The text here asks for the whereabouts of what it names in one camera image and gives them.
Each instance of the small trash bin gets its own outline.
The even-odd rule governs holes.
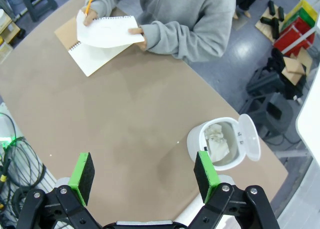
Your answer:
[[[231,117],[221,117],[207,121],[193,128],[186,140],[187,149],[192,161],[196,160],[198,151],[208,148],[205,130],[213,124],[219,124],[223,137],[228,144],[229,153],[213,163],[216,171],[225,171],[239,165],[247,155],[252,161],[258,161],[261,156],[259,136],[254,122],[247,114],[240,115],[238,120]],[[208,150],[209,155],[215,153],[214,148]]]

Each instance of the pencil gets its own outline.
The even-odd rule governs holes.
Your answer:
[[[89,9],[90,9],[90,5],[91,5],[91,3],[92,3],[92,0],[89,0],[89,3],[88,3],[88,5],[86,6],[86,9],[85,9],[85,16],[87,16],[88,15],[88,12],[89,12]]]

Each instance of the gray hoodie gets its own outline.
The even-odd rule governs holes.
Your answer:
[[[91,8],[98,17],[108,17],[119,1],[93,0]],[[148,51],[190,62],[211,61],[225,52],[236,0],[140,0],[140,4],[143,13],[137,21]]]

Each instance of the yellow box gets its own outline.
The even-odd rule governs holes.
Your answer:
[[[318,13],[315,11],[315,9],[312,8],[312,6],[306,1],[301,0],[284,18],[284,22],[288,21],[300,8],[303,8],[309,16],[316,22]]]

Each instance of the green light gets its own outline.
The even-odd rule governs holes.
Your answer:
[[[6,143],[11,143],[12,139],[11,137],[0,137],[0,142],[6,142]]]

